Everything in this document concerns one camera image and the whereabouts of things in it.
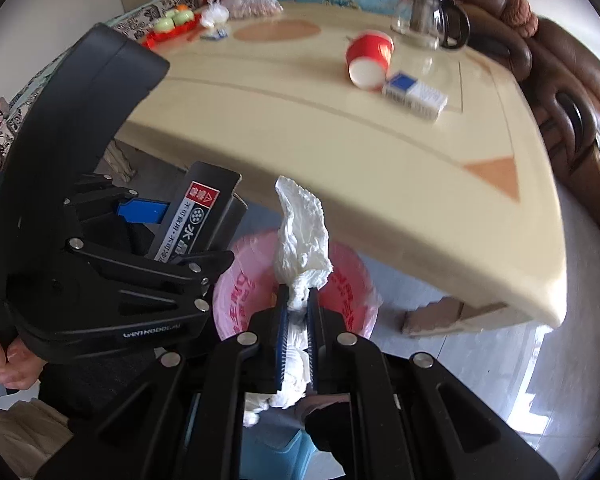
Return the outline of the person's left hand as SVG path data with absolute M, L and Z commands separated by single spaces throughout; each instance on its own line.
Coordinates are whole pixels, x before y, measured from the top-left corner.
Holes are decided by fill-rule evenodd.
M 0 344 L 0 384 L 7 389 L 29 389 L 40 377 L 45 364 L 20 338 L 7 349 Z

